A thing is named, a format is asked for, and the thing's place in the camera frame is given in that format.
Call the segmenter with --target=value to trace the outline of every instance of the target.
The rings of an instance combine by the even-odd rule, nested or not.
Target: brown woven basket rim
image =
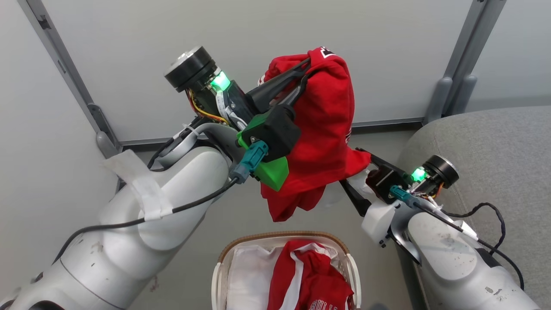
[[[235,239],[234,241],[230,242],[220,256],[218,257],[218,262],[222,263],[224,261],[224,258],[228,254],[228,252],[233,249],[236,245],[252,241],[252,240],[258,240],[258,239],[266,239],[266,238],[273,238],[273,237],[289,237],[289,236],[299,236],[299,237],[325,237],[330,240],[333,240],[335,243],[339,245],[339,247],[342,249],[343,252],[346,254],[349,254],[350,251],[348,250],[347,246],[337,237],[333,236],[330,233],[326,232],[315,232],[315,231],[285,231],[285,232],[271,232],[271,233],[260,233],[260,234],[253,234],[250,236],[241,237],[239,239]]]

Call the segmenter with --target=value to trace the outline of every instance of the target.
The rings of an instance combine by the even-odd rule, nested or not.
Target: yellow wire
[[[228,126],[230,125],[230,124],[228,123],[228,121],[226,121],[225,118],[220,117],[220,116],[216,116],[216,115],[213,115],[213,114],[210,114],[210,113],[207,113],[207,112],[201,110],[201,109],[197,106],[197,104],[195,103],[195,98],[193,97],[193,92],[192,92],[191,90],[190,90],[190,97],[191,97],[191,104],[193,104],[193,107],[194,107],[199,113],[203,114],[204,116],[206,116],[206,117],[208,117],[208,118],[210,118],[210,119],[214,119],[214,120],[217,120],[217,121],[219,121],[219,122],[224,122],[224,123],[226,123],[226,125],[228,125]]]

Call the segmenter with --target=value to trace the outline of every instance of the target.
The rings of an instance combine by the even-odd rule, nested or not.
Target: teal connector
[[[243,159],[230,172],[230,179],[237,178],[237,183],[242,184],[249,175],[255,172],[260,162],[268,154],[268,145],[264,141],[256,141],[245,152]]]
[[[397,185],[393,185],[390,187],[390,194],[396,197],[396,199],[398,199],[399,201],[404,201],[404,202],[406,202],[409,198],[412,197],[410,193],[398,187]]]

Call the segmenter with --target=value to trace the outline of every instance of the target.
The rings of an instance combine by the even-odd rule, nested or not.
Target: basket handle
[[[220,266],[222,263],[217,263],[212,273],[212,281],[210,283],[210,302],[212,303],[212,310],[219,310],[218,308],[218,274],[220,273]]]
[[[354,306],[356,307],[356,309],[361,309],[360,272],[358,272],[358,267],[356,266],[356,261],[354,260],[352,255],[350,255],[350,253],[347,253],[346,256],[348,258],[349,267],[352,269],[352,275],[353,276],[352,276],[351,280],[354,281],[354,283],[351,283],[354,287],[354,296],[353,296]]]

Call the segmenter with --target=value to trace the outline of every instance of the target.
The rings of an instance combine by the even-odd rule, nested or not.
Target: gray floor
[[[362,147],[395,162],[413,131],[354,135],[351,147]],[[152,152],[138,154],[145,161]],[[381,249],[361,230],[362,218],[344,199],[331,208],[297,210],[283,223],[273,223],[260,185],[254,179],[230,189],[210,207],[203,223],[170,265],[158,275],[158,288],[146,288],[131,309],[211,309],[210,283],[218,255],[234,239],[286,230],[325,231],[350,249],[360,271],[362,309],[376,303],[389,310],[410,310],[408,292],[394,246]]]

